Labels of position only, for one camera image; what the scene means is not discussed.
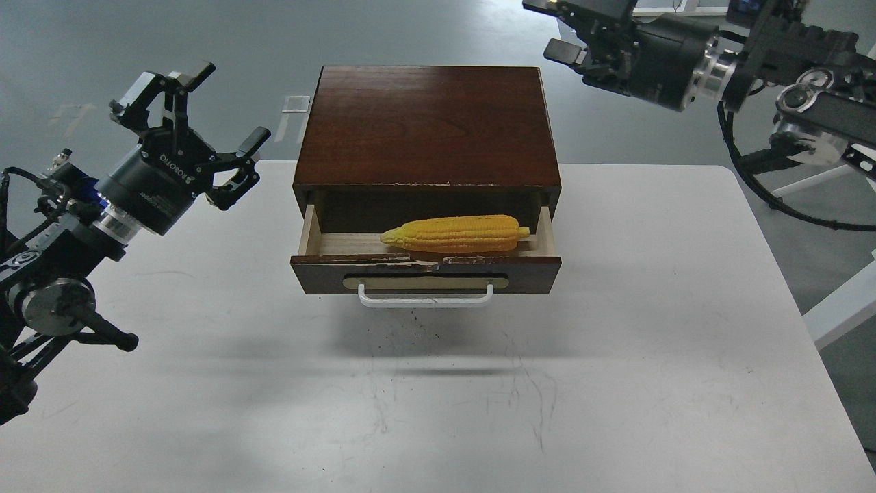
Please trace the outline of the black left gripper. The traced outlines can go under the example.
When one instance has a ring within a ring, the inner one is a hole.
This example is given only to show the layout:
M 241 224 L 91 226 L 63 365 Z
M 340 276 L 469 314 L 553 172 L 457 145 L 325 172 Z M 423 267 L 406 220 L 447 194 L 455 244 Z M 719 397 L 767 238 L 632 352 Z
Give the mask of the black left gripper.
M 235 152 L 216 154 L 189 128 L 188 95 L 215 71 L 212 62 L 195 75 L 144 71 L 120 101 L 109 103 L 110 118 L 134 132 L 140 143 L 98 181 L 96 190 L 151 233 L 166 234 L 204 190 L 210 205 L 228 210 L 260 180 L 255 155 L 270 130 L 257 126 Z M 149 107 L 160 95 L 162 124 L 150 126 Z M 204 166 L 207 179 L 195 175 L 197 166 Z M 215 174 L 231 171 L 234 175 L 223 184 L 213 184 Z

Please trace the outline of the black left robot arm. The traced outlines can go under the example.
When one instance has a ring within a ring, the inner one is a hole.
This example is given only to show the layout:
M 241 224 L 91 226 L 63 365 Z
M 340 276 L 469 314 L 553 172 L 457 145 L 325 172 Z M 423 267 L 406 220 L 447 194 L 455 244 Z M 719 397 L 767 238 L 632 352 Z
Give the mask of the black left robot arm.
M 110 344 L 131 352 L 140 340 L 96 310 L 88 275 L 119 261 L 140 231 L 163 235 L 201 194 L 227 210 L 258 181 L 257 127 L 237 150 L 217 153 L 188 122 L 188 97 L 215 72 L 145 71 L 112 120 L 137 135 L 135 147 L 101 180 L 62 149 L 44 174 L 2 171 L 2 422 L 25 412 L 36 377 L 69 343 Z

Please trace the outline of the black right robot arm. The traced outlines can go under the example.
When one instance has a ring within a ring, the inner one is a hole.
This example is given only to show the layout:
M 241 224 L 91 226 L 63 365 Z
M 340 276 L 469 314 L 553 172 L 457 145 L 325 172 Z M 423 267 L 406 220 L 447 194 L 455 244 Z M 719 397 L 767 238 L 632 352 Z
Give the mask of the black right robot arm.
M 710 98 L 738 112 L 755 85 L 779 86 L 775 129 L 766 150 L 739 162 L 751 174 L 799 164 L 845 164 L 874 177 L 874 59 L 858 53 L 853 32 L 801 21 L 801 1 L 732 1 L 726 19 L 739 35 L 663 14 L 633 18 L 633 1 L 526 1 L 527 10 L 572 28 L 578 44 L 554 38 L 549 60 L 588 86 L 681 112 Z

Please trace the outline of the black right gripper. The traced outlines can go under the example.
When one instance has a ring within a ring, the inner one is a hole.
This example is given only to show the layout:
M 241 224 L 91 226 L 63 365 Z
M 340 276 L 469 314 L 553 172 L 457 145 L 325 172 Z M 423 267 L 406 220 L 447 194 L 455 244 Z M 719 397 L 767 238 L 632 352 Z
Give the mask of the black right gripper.
M 566 24 L 583 41 L 615 34 L 616 47 L 580 47 L 552 38 L 543 57 L 567 66 L 594 88 L 681 112 L 695 69 L 717 37 L 713 24 L 680 15 L 633 19 L 636 1 L 524 1 L 523 7 Z

